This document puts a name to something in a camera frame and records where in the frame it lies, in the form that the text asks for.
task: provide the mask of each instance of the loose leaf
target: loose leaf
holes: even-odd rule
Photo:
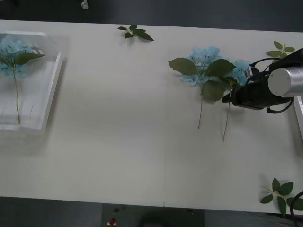
[[[217,101],[224,95],[226,87],[218,81],[209,80],[203,85],[203,97],[210,101]]]
[[[127,31],[126,27],[119,27],[118,29],[122,31]]]
[[[133,37],[133,35],[130,34],[129,32],[125,33],[125,39],[131,38],[131,37]]]
[[[136,28],[137,28],[137,25],[130,25],[130,26],[129,26],[129,29],[130,29],[131,31],[135,30]]]
[[[279,50],[282,50],[283,49],[283,46],[281,43],[277,42],[277,41],[274,41],[274,45],[276,48],[278,48]]]
[[[288,199],[287,199],[287,204],[290,206],[290,204],[292,203],[292,201],[293,201],[293,197],[289,197]],[[294,209],[295,210],[300,210],[300,211],[302,211],[303,210],[303,199],[298,199],[295,203],[294,203]]]
[[[18,55],[16,58],[16,65],[24,65],[28,63],[29,60],[35,59],[35,58],[41,58],[43,57],[43,54],[38,54],[38,53],[21,53]]]
[[[281,51],[268,51],[268,52],[266,52],[266,54],[271,57],[280,57],[282,52]]]
[[[286,202],[281,196],[278,196],[277,199],[278,199],[278,205],[279,205],[279,208],[280,208],[280,212],[285,217],[285,215],[286,215]]]
[[[176,58],[172,61],[169,61],[169,66],[173,70],[188,76],[198,73],[195,64],[187,58]]]
[[[280,186],[281,186],[280,182],[277,179],[274,178],[274,180],[273,180],[273,191],[278,191],[280,189]]]
[[[289,193],[291,193],[293,190],[293,186],[294,186],[293,182],[287,182],[287,183],[281,185],[279,193],[281,195],[289,195]]]
[[[133,34],[138,34],[138,33],[142,33],[142,32],[146,32],[144,29],[135,29],[133,31]]]
[[[2,58],[0,58],[0,62],[1,62],[2,64],[7,65],[7,66],[9,65],[8,62],[7,62],[6,60],[2,59]]]
[[[142,39],[153,41],[153,39],[148,34],[146,34],[145,32],[137,33],[137,36],[141,37]]]
[[[233,64],[224,59],[214,61],[205,71],[205,75],[209,77],[222,77],[235,68]]]
[[[286,56],[287,56],[287,53],[283,53],[283,54],[281,55],[281,59],[284,58],[284,57],[286,57]]]
[[[273,200],[274,196],[272,194],[265,196],[260,203],[266,204],[270,203]]]
[[[285,50],[286,52],[291,53],[291,52],[294,52],[294,51],[295,51],[295,48],[289,46],[289,47],[284,48],[284,50]]]

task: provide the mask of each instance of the leaf cluster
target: leaf cluster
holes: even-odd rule
[[[125,39],[137,36],[142,39],[146,39],[149,41],[153,41],[153,38],[151,38],[144,29],[138,29],[137,25],[130,25],[129,28],[127,27],[119,27],[119,30],[126,31],[125,33]]]
[[[232,89],[239,86],[238,82],[228,75],[235,66],[228,60],[218,59],[209,65],[198,66],[194,61],[187,58],[176,58],[169,61],[169,66],[184,75],[199,75],[207,77],[217,77],[217,80],[209,80],[205,82],[201,89],[201,95],[210,101],[220,100],[226,89]]]
[[[266,52],[267,55],[271,56],[271,57],[275,57],[275,58],[284,58],[287,56],[287,53],[291,53],[295,51],[295,48],[288,46],[286,47],[285,44],[282,45],[281,43],[274,41],[274,45],[275,47],[278,49],[278,51],[268,51]]]
[[[280,184],[280,182],[274,178],[272,182],[272,188],[273,190],[268,190],[270,191],[270,194],[268,196],[265,196],[262,200],[261,203],[266,204],[270,203],[274,196],[276,196],[279,209],[281,214],[285,217],[286,215],[286,204],[290,206],[290,204],[293,201],[293,197],[287,197],[293,190],[294,183],[293,182],[287,182],[283,185]],[[295,210],[303,210],[303,199],[298,199],[295,204],[294,204],[294,209]]]

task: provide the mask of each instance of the plastic container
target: plastic container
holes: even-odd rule
[[[29,61],[25,77],[17,79],[21,124],[17,120],[14,79],[0,74],[0,131],[40,134],[46,127],[62,64],[62,53],[44,33],[4,31],[0,32],[0,39],[4,35],[15,36],[45,56]]]

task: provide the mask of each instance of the blue flower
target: blue flower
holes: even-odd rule
[[[218,80],[217,77],[205,76],[204,72],[210,64],[218,59],[229,60],[220,56],[219,53],[220,49],[214,46],[209,46],[205,49],[200,49],[198,47],[193,48],[192,54],[187,55],[186,58],[191,60],[196,65],[199,73],[193,76],[181,75],[179,76],[179,80],[188,83],[190,86],[202,85],[208,80]],[[251,62],[237,60],[231,63],[236,68],[234,68],[232,72],[228,73],[226,77],[233,77],[240,85],[244,85],[247,80],[245,70],[249,67],[249,64],[251,64]]]
[[[21,40],[14,38],[11,35],[4,36],[0,41],[0,58],[6,62],[14,62],[21,53],[33,53],[33,49],[28,48]],[[0,63],[0,73],[6,76],[12,76],[12,65]],[[25,66],[16,65],[16,77],[24,76]]]
[[[247,77],[245,75],[245,70],[250,67],[251,62],[245,60],[237,60],[235,62],[231,62],[234,66],[236,66],[232,70],[232,77],[241,85],[245,85],[247,81]]]
[[[201,49],[198,47],[193,48],[193,53],[191,55],[187,55],[186,58],[190,59],[198,66],[201,64],[211,64],[215,60],[221,58],[219,55],[220,49],[214,46],[206,47],[205,49]]]

